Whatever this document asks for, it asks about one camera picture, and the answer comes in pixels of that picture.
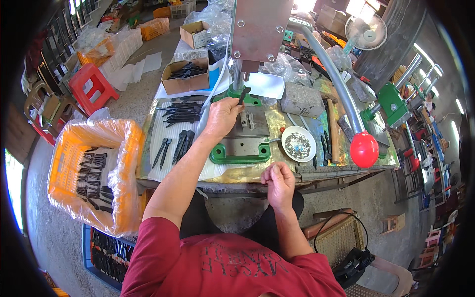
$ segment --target drill press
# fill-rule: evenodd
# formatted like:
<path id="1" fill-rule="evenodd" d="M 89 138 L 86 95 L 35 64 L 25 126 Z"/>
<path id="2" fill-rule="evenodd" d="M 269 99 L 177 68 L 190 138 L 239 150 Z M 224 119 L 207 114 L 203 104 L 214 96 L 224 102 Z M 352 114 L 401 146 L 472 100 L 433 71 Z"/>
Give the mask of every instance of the drill press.
<path id="1" fill-rule="evenodd" d="M 251 72 L 257 72 L 261 62 L 275 62 L 285 30 L 301 33 L 327 69 L 348 116 L 354 138 L 350 146 L 353 162 L 362 168 L 371 167 L 378 158 L 378 145 L 366 132 L 350 91 L 338 69 L 322 45 L 313 36 L 309 20 L 291 15 L 293 1 L 236 0 L 231 30 L 231 57 L 235 64 L 233 84 L 222 96 L 241 97 Z M 218 164 L 263 163 L 269 160 L 270 133 L 262 104 L 258 98 L 245 94 L 246 114 L 241 115 L 231 132 L 211 151 L 210 159 Z"/>

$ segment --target white fan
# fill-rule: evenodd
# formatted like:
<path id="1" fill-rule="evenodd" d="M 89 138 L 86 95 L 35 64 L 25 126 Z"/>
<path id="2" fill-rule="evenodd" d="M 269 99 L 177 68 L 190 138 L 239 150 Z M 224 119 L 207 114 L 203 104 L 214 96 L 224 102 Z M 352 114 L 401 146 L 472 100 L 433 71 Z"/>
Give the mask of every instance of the white fan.
<path id="1" fill-rule="evenodd" d="M 348 42 L 343 53 L 348 55 L 353 47 L 372 50 L 382 46 L 388 37 L 388 28 L 377 14 L 369 18 L 351 16 L 346 21 L 345 35 Z"/>

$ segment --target red ball handle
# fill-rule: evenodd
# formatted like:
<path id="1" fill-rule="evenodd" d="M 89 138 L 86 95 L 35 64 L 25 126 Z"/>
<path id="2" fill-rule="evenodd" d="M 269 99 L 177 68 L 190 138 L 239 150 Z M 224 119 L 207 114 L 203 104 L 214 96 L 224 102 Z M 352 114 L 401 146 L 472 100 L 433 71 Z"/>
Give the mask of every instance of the red ball handle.
<path id="1" fill-rule="evenodd" d="M 350 156 L 353 162 L 361 168 L 374 165 L 379 155 L 376 139 L 366 130 L 355 134 L 350 146 Z"/>

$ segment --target right hand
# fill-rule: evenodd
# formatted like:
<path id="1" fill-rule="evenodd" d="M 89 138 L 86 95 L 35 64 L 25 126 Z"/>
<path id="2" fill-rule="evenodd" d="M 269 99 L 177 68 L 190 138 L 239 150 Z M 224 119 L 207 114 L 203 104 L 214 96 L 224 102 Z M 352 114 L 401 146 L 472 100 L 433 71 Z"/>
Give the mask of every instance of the right hand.
<path id="1" fill-rule="evenodd" d="M 220 141 L 233 128 L 237 115 L 244 110 L 238 105 L 239 98 L 226 97 L 209 107 L 209 117 L 203 133 L 212 135 Z"/>
<path id="2" fill-rule="evenodd" d="M 286 163 L 270 164 L 261 174 L 261 183 L 269 186 L 267 199 L 274 211 L 284 212 L 292 209 L 295 177 Z"/>

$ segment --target orange plastic crate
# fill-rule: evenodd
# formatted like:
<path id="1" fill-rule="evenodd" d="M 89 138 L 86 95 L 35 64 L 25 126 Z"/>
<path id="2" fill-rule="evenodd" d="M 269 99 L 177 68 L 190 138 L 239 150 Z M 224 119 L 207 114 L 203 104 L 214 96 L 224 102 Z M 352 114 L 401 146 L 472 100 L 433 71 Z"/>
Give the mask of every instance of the orange plastic crate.
<path id="1" fill-rule="evenodd" d="M 169 18 L 171 17 L 170 7 L 157 8 L 153 11 L 153 18 Z"/>
<path id="2" fill-rule="evenodd" d="M 142 129 L 133 120 L 110 119 L 68 123 L 56 141 L 48 180 L 51 204 L 74 219 L 106 234 L 121 237 L 138 231 L 145 210 L 145 198 L 137 195 L 135 168 L 141 151 Z M 113 213 L 94 209 L 76 193 L 83 155 L 91 146 L 120 148 Z"/>
<path id="3" fill-rule="evenodd" d="M 111 56 L 105 56 L 105 57 L 100 57 L 97 58 L 97 56 L 100 55 L 98 48 L 105 44 L 105 47 L 107 48 L 107 51 L 113 52 L 114 53 L 114 46 L 112 44 L 112 41 L 109 40 L 110 37 L 107 37 L 103 41 L 99 42 L 92 50 L 88 51 L 86 54 L 81 53 L 80 51 L 77 52 L 77 58 L 79 59 L 79 63 L 81 66 L 87 63 L 93 63 L 97 67 L 101 66 L 104 64 Z"/>
<path id="4" fill-rule="evenodd" d="M 170 31 L 168 18 L 156 18 L 140 25 L 140 33 L 143 40 L 150 40 Z"/>

